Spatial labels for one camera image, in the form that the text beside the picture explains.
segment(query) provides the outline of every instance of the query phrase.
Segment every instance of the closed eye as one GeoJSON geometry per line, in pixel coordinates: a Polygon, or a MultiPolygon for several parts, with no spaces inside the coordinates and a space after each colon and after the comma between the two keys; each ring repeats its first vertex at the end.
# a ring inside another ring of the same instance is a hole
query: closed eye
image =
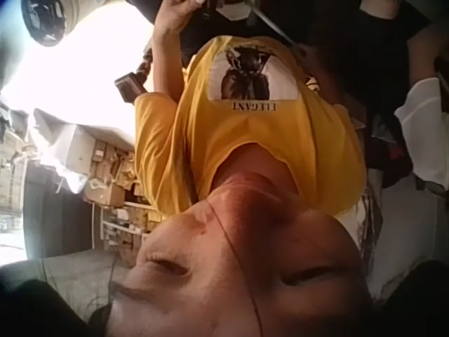
{"type": "Polygon", "coordinates": [[[179,265],[176,262],[165,260],[163,258],[150,258],[149,261],[161,268],[162,271],[168,272],[172,275],[182,276],[189,271],[187,268],[179,265]]]}
{"type": "Polygon", "coordinates": [[[338,271],[332,267],[316,267],[289,275],[288,277],[282,277],[281,281],[287,286],[298,286],[313,279],[333,277],[337,272],[338,271]]]}

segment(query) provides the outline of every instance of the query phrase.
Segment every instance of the sleeve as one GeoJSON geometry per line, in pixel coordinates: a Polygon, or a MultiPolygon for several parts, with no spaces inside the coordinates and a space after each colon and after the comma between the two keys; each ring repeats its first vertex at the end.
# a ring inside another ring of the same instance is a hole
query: sleeve
{"type": "Polygon", "coordinates": [[[414,173],[449,188],[449,119],[442,112],[438,78],[425,79],[410,90],[395,115],[401,125],[414,173]]]}
{"type": "Polygon", "coordinates": [[[176,110],[175,101],[161,93],[146,93],[135,101],[135,168],[145,197],[162,213],[176,110]]]}

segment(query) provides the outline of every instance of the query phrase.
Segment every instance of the white cloth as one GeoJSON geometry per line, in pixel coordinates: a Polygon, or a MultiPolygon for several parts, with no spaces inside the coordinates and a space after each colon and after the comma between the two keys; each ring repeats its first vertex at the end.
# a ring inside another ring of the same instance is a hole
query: white cloth
{"type": "Polygon", "coordinates": [[[406,103],[395,112],[413,163],[413,172],[424,181],[449,189],[449,114],[441,108],[440,81],[416,83],[406,103]]]}

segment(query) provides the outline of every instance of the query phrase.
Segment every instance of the neck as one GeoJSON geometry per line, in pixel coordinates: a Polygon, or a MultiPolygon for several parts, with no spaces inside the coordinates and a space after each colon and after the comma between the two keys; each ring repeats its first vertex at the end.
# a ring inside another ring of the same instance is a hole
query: neck
{"type": "Polygon", "coordinates": [[[268,178],[277,188],[299,194],[293,175],[285,163],[257,144],[242,145],[235,149],[217,170],[211,191],[221,186],[228,178],[253,172],[268,178]]]}

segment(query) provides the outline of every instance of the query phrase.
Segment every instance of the yellow t-shirt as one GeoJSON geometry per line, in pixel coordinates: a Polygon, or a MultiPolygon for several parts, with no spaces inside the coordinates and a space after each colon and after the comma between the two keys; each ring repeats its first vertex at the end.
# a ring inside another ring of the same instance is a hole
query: yellow t-shirt
{"type": "Polygon", "coordinates": [[[330,215],[363,191],[346,109],[309,90],[288,48],[273,39],[214,38],[192,61],[179,104],[148,93],[135,109],[138,177],[167,216],[190,207],[195,193],[206,198],[218,167],[248,143],[286,163],[310,206],[330,215]]]}

